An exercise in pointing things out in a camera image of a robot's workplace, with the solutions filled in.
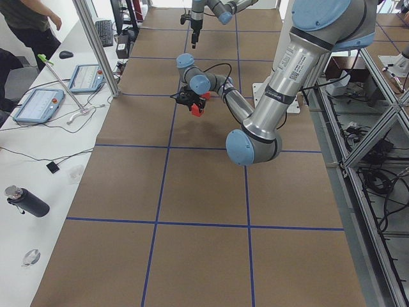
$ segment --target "red object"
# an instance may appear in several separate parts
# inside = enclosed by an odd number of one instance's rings
[[[139,0],[132,0],[134,3],[134,8],[135,8],[135,15],[136,15],[136,20],[138,21],[143,21],[143,15],[142,15],[142,10],[141,10],[141,3]]]
[[[200,110],[199,110],[199,107],[198,107],[197,105],[194,104],[194,105],[192,106],[192,115],[197,116],[197,117],[200,117],[200,116],[202,116],[202,114],[203,114],[204,112],[205,112],[204,110],[200,111]]]
[[[202,98],[204,98],[206,100],[209,100],[210,99],[210,92],[208,91],[207,93],[201,95],[200,97],[202,97]]]

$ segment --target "black bottle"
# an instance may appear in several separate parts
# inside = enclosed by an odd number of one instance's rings
[[[7,202],[21,208],[23,210],[22,214],[24,214],[24,211],[27,211],[36,217],[42,217],[50,210],[50,207],[44,201],[25,188],[11,185],[4,193],[8,196]]]

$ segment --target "white table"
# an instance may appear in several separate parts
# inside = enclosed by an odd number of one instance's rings
[[[114,46],[104,48],[113,68],[118,60],[115,46],[114,43]],[[74,57],[59,59],[58,54],[62,50],[72,51]],[[97,63],[80,22],[73,27],[51,61],[55,63],[54,69],[62,79],[69,79],[78,64]],[[33,86],[54,80],[52,73],[45,67]],[[62,89],[62,86],[53,84],[48,88]],[[105,85],[91,101],[96,106],[105,104],[105,107],[96,109],[92,119],[75,134],[43,125],[4,130],[18,127],[13,120],[9,119],[3,125],[3,131],[0,131],[0,146],[38,159],[53,159],[93,148],[96,135],[109,109],[107,99],[110,96],[111,92]],[[82,104],[86,103],[87,97],[88,95],[78,95]],[[53,118],[77,109],[72,98],[66,95],[65,101]],[[49,125],[62,126],[74,131],[89,118],[89,114],[80,116],[71,125],[67,125],[69,117],[70,115],[67,115],[50,122]],[[52,174],[46,168],[46,164],[49,163],[47,161],[36,162],[21,155],[0,150],[0,193],[3,194],[9,185],[17,185],[31,191],[50,206],[49,213],[41,218],[29,213],[22,215],[15,206],[7,203],[6,196],[2,196],[3,201],[0,206],[0,307],[30,306],[79,185],[70,183],[68,170],[78,165],[86,167],[90,155],[87,153],[72,157],[61,163],[60,170]],[[24,255],[32,249],[40,250],[40,260],[32,266],[22,267]]]

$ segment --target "blue and white device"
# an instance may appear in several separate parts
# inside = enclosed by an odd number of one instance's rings
[[[99,65],[77,65],[68,88],[72,93],[93,93],[103,83],[104,75]]]
[[[14,120],[18,123],[45,123],[57,111],[64,96],[63,90],[34,90],[24,101]]]

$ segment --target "keyboard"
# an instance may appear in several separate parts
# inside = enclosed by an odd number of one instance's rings
[[[98,20],[95,22],[95,29],[101,39],[102,47],[114,44],[112,35],[112,24],[110,20]]]

